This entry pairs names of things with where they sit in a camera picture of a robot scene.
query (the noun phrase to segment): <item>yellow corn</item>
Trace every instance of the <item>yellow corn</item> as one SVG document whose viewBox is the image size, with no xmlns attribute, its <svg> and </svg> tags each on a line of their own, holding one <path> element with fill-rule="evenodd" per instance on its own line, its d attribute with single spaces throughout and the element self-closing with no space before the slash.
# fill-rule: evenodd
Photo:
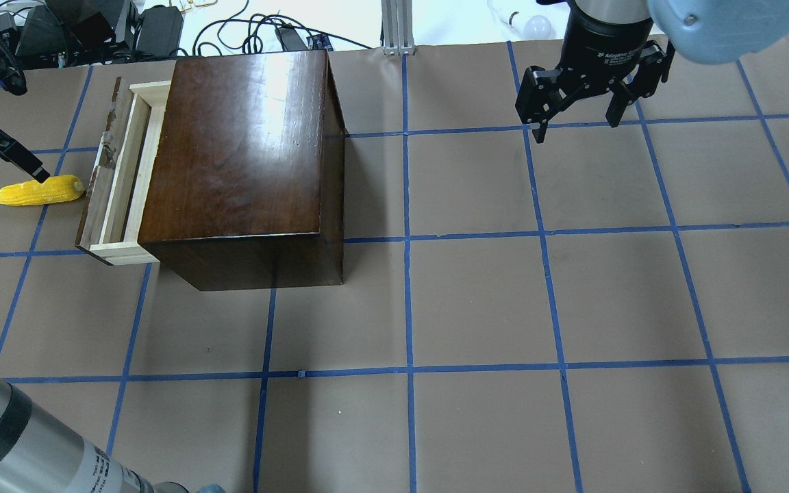
<svg viewBox="0 0 789 493">
<path fill-rule="evenodd" d="M 43 184 L 24 181 L 0 189 L 3 205 L 46 205 L 46 203 L 68 202 L 84 194 L 81 178 L 74 175 L 50 177 Z"/>
</svg>

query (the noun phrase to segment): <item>dark brown wooden box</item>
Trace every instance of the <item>dark brown wooden box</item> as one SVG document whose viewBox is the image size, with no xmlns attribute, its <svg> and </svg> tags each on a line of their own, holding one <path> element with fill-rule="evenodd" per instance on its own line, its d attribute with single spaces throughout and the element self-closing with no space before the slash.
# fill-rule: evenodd
<svg viewBox="0 0 789 493">
<path fill-rule="evenodd" d="M 345 131 L 327 52 L 179 60 L 162 122 L 141 249 L 198 290 L 342 283 Z"/>
</svg>

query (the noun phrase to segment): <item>wooden box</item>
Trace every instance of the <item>wooden box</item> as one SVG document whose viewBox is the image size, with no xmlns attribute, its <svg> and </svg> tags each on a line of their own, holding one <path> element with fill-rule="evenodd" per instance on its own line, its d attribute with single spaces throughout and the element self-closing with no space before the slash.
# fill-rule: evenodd
<svg viewBox="0 0 789 493">
<path fill-rule="evenodd" d="M 345 131 L 327 52 L 179 60 L 171 84 L 126 85 L 76 246 L 159 260 L 198 290 L 342 283 Z"/>
</svg>

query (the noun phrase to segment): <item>wooden drawer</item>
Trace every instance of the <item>wooden drawer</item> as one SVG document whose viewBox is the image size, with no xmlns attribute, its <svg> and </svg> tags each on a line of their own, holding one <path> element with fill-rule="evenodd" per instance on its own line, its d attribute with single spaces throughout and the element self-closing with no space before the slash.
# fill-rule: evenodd
<svg viewBox="0 0 789 493">
<path fill-rule="evenodd" d="M 345 131 L 327 53 L 179 60 L 118 81 L 76 246 L 200 290 L 342 283 Z"/>
</svg>

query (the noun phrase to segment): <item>corn cob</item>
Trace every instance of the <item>corn cob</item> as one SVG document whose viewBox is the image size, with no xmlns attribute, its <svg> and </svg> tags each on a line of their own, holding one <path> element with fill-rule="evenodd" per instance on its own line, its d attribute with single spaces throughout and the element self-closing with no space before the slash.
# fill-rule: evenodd
<svg viewBox="0 0 789 493">
<path fill-rule="evenodd" d="M 43 184 L 24 181 L 0 189 L 2 205 L 46 205 L 46 203 L 68 202 L 84 194 L 81 178 L 74 175 L 50 177 Z"/>
</svg>

